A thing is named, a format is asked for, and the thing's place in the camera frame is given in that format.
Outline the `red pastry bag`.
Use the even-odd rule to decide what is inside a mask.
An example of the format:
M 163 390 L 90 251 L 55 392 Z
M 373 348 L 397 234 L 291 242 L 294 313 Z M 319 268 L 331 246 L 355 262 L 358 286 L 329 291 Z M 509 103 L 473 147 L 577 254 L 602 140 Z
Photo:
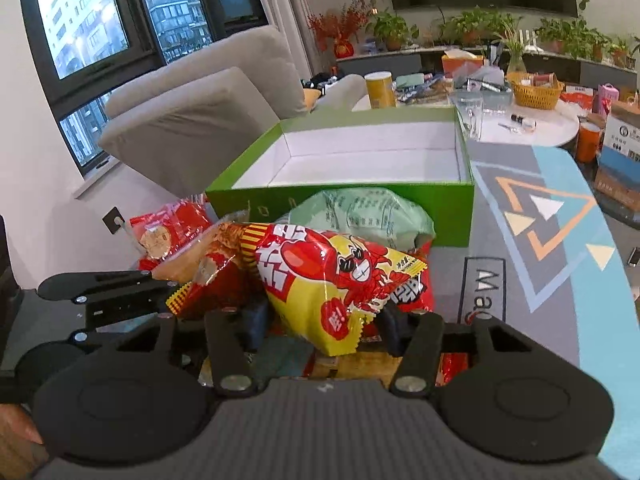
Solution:
M 138 266 L 152 271 L 213 225 L 205 206 L 177 200 L 155 212 L 129 219 L 134 238 L 143 249 Z

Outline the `clear bread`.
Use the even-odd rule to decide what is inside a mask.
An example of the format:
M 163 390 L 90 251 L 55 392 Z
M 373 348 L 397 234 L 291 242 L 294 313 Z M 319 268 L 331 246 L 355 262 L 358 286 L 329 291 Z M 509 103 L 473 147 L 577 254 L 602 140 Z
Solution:
M 240 252 L 242 229 L 242 223 L 218 222 L 156 266 L 152 270 L 152 278 L 180 285 L 190 282 L 207 255 L 221 255 L 222 261 L 227 261 Z

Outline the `yellow red crayfish snack bag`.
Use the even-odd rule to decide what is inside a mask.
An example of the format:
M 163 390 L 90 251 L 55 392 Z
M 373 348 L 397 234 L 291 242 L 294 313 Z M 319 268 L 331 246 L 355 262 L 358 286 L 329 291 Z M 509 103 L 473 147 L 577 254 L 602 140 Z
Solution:
M 352 234 L 250 223 L 240 251 L 285 327 L 326 356 L 356 352 L 388 304 L 402 313 L 435 307 L 426 261 Z

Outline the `light green snack bag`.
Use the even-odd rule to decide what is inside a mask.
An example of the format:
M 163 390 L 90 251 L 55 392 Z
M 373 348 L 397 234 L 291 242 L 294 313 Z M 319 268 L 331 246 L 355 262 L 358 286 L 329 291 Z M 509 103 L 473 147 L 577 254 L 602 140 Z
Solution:
M 316 231 L 358 236 L 410 252 L 436 237 L 432 218 L 388 188 L 337 188 L 307 198 L 277 220 Z

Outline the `green cardboard box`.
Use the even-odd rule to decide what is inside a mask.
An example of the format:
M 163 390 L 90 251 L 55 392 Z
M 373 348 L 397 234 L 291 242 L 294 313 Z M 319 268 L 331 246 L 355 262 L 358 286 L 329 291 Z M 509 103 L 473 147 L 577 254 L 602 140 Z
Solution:
M 469 245 L 474 179 L 457 111 L 314 112 L 262 134 L 209 185 L 218 216 L 271 222 L 331 188 L 388 188 L 421 206 L 440 246 Z

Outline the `clear glass cup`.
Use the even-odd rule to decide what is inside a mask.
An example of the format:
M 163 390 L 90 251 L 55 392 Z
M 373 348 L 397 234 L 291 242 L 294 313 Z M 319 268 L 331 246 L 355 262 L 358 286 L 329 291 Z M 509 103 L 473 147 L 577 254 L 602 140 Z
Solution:
M 484 100 L 480 91 L 456 91 L 450 96 L 465 135 L 474 141 L 482 140 Z

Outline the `white round coffee table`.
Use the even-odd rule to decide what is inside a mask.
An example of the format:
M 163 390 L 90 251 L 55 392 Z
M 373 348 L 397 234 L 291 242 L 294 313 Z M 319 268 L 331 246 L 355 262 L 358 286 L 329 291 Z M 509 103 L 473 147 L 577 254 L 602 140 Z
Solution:
M 369 97 L 364 96 L 352 108 L 353 112 L 392 119 L 419 120 L 426 116 L 434 118 L 457 113 L 450 101 L 431 100 L 426 103 L 401 103 L 395 107 L 372 110 Z M 579 129 L 579 115 L 570 104 L 559 101 L 553 110 L 535 110 L 515 104 L 514 97 L 496 100 L 497 93 L 482 92 L 484 100 L 484 118 L 482 140 L 478 142 L 492 144 L 516 144 L 545 146 L 546 148 L 566 148 L 576 138 Z

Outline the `yellow cylindrical can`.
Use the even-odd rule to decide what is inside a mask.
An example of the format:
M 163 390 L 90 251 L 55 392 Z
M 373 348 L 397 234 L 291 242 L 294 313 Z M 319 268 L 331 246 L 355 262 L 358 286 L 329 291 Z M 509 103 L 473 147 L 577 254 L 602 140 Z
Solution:
M 396 106 L 393 74 L 388 70 L 368 73 L 364 76 L 372 110 Z

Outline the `orange cup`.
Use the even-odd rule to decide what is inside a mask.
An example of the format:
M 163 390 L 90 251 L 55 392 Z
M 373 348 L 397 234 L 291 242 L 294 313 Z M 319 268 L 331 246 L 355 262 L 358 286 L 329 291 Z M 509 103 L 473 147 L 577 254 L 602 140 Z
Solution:
M 579 126 L 576 146 L 576 160 L 583 164 L 593 162 L 598 154 L 602 129 L 592 122 L 582 122 Z

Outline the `yellow woven basket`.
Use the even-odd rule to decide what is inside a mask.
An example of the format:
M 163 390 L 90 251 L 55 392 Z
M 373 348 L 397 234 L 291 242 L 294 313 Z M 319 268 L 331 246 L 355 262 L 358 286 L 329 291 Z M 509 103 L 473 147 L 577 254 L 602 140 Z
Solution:
M 555 74 L 512 72 L 506 81 L 514 94 L 515 104 L 535 110 L 553 110 L 558 104 L 564 84 Z

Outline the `white blue cardboard box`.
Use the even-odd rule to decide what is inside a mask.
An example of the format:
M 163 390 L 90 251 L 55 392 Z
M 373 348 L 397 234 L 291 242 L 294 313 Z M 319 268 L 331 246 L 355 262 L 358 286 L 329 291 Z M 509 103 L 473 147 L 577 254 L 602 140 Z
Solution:
M 639 107 L 616 101 L 606 118 L 600 165 L 630 185 L 640 178 Z

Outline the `potted green plant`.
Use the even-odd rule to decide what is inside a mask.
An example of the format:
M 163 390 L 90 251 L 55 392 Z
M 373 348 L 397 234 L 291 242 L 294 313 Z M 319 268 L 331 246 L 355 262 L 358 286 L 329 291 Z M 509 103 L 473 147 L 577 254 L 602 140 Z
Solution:
M 390 52 L 412 44 L 420 35 L 418 26 L 408 25 L 402 16 L 388 11 L 373 14 L 367 24 L 367 32 L 380 40 Z

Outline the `pink box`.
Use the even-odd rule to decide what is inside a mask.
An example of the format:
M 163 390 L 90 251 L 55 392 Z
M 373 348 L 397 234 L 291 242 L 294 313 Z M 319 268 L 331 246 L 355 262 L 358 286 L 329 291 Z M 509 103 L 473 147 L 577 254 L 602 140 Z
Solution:
M 612 104 L 620 98 L 620 90 L 612 84 L 600 84 L 597 92 L 596 112 L 602 117 L 608 116 Z

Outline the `red flower arrangement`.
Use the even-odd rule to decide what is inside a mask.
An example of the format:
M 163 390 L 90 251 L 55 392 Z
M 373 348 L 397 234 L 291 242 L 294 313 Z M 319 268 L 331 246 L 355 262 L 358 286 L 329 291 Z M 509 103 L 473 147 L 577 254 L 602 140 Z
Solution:
M 334 58 L 350 58 L 355 54 L 352 38 L 365 28 L 371 16 L 371 7 L 366 0 L 352 0 L 341 10 L 310 14 L 308 28 L 314 35 L 318 48 L 324 52 L 332 48 Z

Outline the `black wall socket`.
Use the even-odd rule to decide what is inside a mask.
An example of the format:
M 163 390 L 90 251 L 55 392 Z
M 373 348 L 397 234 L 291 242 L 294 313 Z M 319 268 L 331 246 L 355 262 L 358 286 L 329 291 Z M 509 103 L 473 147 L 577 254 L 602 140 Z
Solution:
M 120 229 L 125 227 L 125 220 L 122 218 L 122 214 L 119 209 L 114 206 L 103 218 L 104 226 L 110 231 L 111 234 L 117 233 Z

